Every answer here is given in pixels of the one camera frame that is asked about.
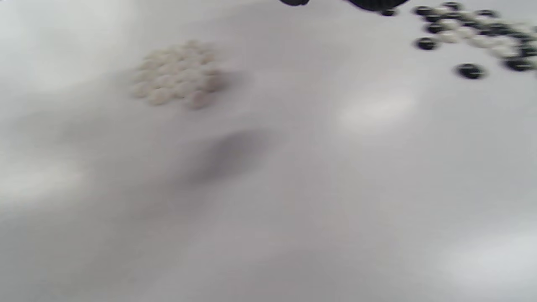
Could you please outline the person's left hand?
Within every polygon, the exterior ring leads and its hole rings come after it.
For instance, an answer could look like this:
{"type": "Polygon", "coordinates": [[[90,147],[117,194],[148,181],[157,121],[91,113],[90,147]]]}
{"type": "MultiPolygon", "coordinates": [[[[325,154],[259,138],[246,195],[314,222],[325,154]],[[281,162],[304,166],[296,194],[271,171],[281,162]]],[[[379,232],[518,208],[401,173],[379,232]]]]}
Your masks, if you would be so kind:
{"type": "MultiPolygon", "coordinates": [[[[303,6],[307,5],[310,0],[280,0],[280,2],[288,6],[303,6]]],[[[364,11],[382,12],[398,8],[408,0],[344,0],[343,2],[364,11]]]]}

